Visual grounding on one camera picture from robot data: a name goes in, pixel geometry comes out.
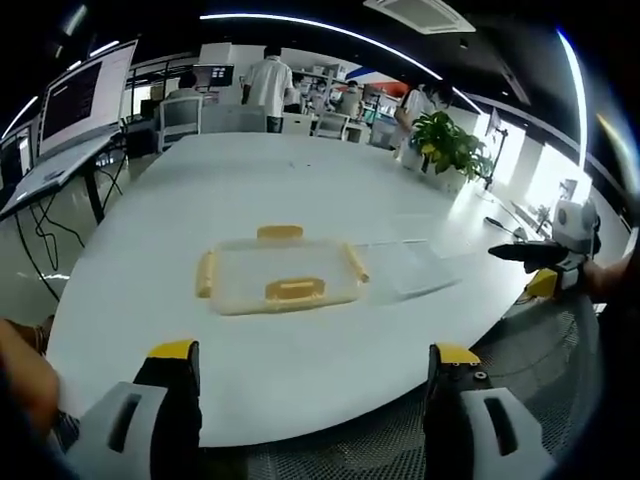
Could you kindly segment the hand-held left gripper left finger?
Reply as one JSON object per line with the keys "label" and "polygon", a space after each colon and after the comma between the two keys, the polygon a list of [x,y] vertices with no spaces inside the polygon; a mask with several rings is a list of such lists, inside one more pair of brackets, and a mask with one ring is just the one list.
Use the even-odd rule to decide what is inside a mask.
{"label": "hand-held left gripper left finger", "polygon": [[81,479],[194,479],[199,397],[199,342],[158,345],[85,412],[66,460]]}

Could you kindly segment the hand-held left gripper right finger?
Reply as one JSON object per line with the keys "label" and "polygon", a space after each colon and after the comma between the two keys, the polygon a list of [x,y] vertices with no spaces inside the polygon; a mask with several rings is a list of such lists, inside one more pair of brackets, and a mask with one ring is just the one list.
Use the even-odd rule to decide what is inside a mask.
{"label": "hand-held left gripper right finger", "polygon": [[429,347],[423,431],[427,479],[543,479],[555,467],[539,422],[458,345]]}

